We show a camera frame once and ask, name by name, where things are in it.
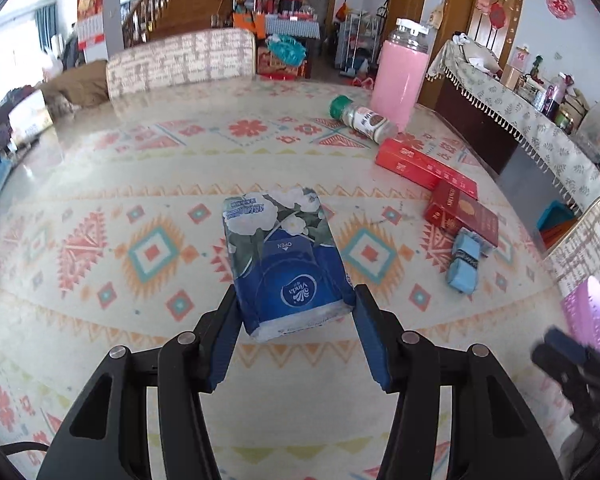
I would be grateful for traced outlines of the blue floral tissue pack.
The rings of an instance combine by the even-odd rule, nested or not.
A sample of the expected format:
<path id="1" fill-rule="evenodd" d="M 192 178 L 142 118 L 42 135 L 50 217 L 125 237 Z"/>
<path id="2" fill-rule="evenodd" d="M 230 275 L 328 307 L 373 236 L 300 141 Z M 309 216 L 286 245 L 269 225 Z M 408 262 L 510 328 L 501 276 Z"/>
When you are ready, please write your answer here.
<path id="1" fill-rule="evenodd" d="M 353 310 L 353 286 L 312 188 L 227 197 L 222 219 L 230 270 L 250 337 L 269 341 Z"/>

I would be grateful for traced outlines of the purple perforated trash basket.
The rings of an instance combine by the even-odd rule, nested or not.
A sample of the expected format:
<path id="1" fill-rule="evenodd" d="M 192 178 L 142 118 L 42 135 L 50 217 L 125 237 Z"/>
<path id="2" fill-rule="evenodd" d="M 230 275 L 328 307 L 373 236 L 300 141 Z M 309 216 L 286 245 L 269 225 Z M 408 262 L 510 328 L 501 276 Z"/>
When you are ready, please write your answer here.
<path id="1" fill-rule="evenodd" d="M 562 310 L 573 338 L 600 352 L 600 282 L 583 280 L 562 300 Z"/>

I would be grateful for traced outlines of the checkered chair near basket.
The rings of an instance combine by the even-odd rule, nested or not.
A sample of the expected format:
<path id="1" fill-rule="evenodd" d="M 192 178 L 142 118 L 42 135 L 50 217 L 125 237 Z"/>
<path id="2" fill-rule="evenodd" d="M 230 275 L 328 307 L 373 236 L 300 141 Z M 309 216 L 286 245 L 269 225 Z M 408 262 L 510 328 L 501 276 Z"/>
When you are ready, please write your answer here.
<path id="1" fill-rule="evenodd" d="M 600 282 L 600 197 L 548 252 L 545 261 L 562 298 L 589 276 Z"/>

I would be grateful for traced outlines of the light blue tape roll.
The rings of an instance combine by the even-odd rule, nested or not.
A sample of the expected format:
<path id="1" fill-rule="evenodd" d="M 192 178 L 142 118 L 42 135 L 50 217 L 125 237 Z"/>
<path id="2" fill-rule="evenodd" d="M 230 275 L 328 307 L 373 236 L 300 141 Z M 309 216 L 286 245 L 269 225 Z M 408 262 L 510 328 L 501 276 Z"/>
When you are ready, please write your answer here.
<path id="1" fill-rule="evenodd" d="M 478 286 L 478 265 L 481 247 L 471 232 L 461 229 L 455 237 L 451 263 L 446 271 L 446 284 L 464 295 L 471 295 Z"/>

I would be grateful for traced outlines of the dark red cigarette box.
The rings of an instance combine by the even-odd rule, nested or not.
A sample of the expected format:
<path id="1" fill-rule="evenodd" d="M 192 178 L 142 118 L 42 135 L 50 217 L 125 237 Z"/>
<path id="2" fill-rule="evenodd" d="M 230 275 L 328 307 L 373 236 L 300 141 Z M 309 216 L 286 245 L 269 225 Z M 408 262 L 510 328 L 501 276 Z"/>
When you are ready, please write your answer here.
<path id="1" fill-rule="evenodd" d="M 498 216 L 448 182 L 439 182 L 432 191 L 424 218 L 450 235 L 466 229 L 480 236 L 486 246 L 498 247 Z"/>

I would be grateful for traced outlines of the long red cigarette carton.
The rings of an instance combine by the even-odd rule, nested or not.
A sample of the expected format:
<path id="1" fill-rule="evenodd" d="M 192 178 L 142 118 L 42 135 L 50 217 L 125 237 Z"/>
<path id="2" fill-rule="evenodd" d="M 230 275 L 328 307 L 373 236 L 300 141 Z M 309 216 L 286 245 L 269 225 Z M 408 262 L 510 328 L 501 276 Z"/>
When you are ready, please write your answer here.
<path id="1" fill-rule="evenodd" d="M 428 191 L 445 182 L 474 200 L 479 198 L 478 184 L 474 180 L 396 139 L 387 139 L 380 144 L 375 164 Z"/>

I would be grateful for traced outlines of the sideboard with patterned cloth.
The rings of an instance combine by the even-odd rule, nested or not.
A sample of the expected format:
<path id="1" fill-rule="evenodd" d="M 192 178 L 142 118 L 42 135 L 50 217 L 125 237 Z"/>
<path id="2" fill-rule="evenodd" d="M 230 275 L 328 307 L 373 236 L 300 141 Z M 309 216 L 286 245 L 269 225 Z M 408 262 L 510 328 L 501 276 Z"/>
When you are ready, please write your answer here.
<path id="1" fill-rule="evenodd" d="M 504 128 L 571 209 L 586 211 L 600 198 L 600 170 L 577 144 L 530 103 L 465 60 L 466 44 L 448 40 L 431 62 L 427 79 L 446 78 L 472 106 Z"/>

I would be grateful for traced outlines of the green cap spice jar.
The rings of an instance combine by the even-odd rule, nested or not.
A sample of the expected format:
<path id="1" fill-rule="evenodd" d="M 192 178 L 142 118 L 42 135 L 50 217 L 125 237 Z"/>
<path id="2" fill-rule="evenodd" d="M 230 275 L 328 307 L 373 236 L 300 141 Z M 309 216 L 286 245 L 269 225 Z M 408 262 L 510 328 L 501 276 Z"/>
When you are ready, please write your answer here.
<path id="1" fill-rule="evenodd" d="M 399 134 L 398 126 L 370 108 L 358 105 L 347 96 L 337 96 L 329 105 L 332 119 L 361 133 L 366 138 L 381 145 L 387 139 L 394 139 Z"/>

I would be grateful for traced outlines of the pink water bottle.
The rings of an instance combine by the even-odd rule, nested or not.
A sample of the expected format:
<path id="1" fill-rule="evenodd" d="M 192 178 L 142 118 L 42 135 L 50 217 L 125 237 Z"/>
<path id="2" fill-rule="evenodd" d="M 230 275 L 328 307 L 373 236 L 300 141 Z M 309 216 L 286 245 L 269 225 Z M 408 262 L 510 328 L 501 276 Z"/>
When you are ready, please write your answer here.
<path id="1" fill-rule="evenodd" d="M 382 44 L 370 108 L 405 130 L 429 65 L 429 28 L 398 18 Z"/>

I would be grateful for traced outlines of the checkered chair far side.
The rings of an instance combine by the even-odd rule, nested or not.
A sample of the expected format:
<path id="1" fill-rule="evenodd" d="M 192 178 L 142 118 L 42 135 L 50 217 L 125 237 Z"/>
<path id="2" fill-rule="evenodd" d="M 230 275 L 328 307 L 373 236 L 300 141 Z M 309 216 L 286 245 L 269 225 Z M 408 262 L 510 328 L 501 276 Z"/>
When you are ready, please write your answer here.
<path id="1" fill-rule="evenodd" d="M 212 28 L 186 32 L 125 49 L 107 63 L 110 99 L 163 88 L 256 73 L 257 44 L 252 32 Z"/>

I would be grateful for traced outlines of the wooden staircase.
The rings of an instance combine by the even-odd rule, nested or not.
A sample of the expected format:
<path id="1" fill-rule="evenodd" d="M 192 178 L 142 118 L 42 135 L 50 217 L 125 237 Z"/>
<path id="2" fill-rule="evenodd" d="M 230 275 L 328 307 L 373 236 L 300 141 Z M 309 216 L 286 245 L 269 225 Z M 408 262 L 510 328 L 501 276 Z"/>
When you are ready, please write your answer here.
<path id="1" fill-rule="evenodd" d="M 122 21 L 125 47 L 223 26 L 232 18 L 233 0 L 136 0 Z"/>

